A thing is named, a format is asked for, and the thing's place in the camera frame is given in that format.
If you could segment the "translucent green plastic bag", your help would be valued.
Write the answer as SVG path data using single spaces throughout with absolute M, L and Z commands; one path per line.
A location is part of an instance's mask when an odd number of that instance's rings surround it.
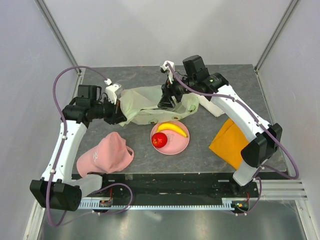
M 179 121 L 197 112 L 199 100 L 194 93 L 182 96 L 174 108 L 161 109 L 158 107 L 162 97 L 160 85 L 126 89 L 121 93 L 120 109 L 129 123 L 149 125 L 168 121 Z

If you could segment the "yellow fake banana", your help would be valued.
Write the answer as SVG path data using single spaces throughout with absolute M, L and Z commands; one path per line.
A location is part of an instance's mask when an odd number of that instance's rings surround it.
M 188 134 L 178 125 L 174 124 L 174 123 L 171 123 L 171 122 L 164 122 L 164 123 L 161 123 L 157 130 L 156 130 L 156 133 L 159 133 L 159 132 L 162 132 L 162 131 L 165 131 L 165 130 L 170 130 L 170 131 L 173 131 L 185 138 L 188 137 Z

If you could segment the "red fake apple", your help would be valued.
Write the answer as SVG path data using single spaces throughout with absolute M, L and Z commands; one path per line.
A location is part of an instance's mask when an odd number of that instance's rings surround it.
M 163 132 L 157 132 L 151 136 L 151 143 L 157 149 L 163 148 L 168 143 L 168 137 Z

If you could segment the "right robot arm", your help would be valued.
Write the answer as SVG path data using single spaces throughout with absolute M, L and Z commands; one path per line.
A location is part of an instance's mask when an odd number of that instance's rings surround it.
M 173 62 L 162 64 L 161 72 L 167 74 L 167 80 L 161 86 L 158 107 L 174 108 L 184 95 L 195 93 L 212 101 L 239 127 L 248 144 L 240 152 L 242 163 L 233 174 L 229 191 L 240 197 L 247 191 L 247 184 L 255 177 L 258 168 L 278 150 L 283 129 L 256 114 L 220 73 L 209 73 L 201 56 L 190 56 L 182 63 L 186 72 L 183 76 L 176 72 Z

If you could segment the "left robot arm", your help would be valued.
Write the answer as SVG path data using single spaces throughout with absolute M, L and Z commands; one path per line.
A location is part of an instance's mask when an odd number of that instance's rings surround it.
M 110 185 L 94 171 L 78 180 L 72 178 L 79 145 L 90 122 L 103 119 L 110 125 L 127 119 L 120 109 L 118 96 L 122 86 L 112 83 L 102 90 L 96 85 L 79 85 L 77 96 L 62 110 L 62 123 L 52 157 L 39 180 L 32 180 L 29 189 L 43 208 L 75 211 L 82 198 L 92 192 L 106 196 Z

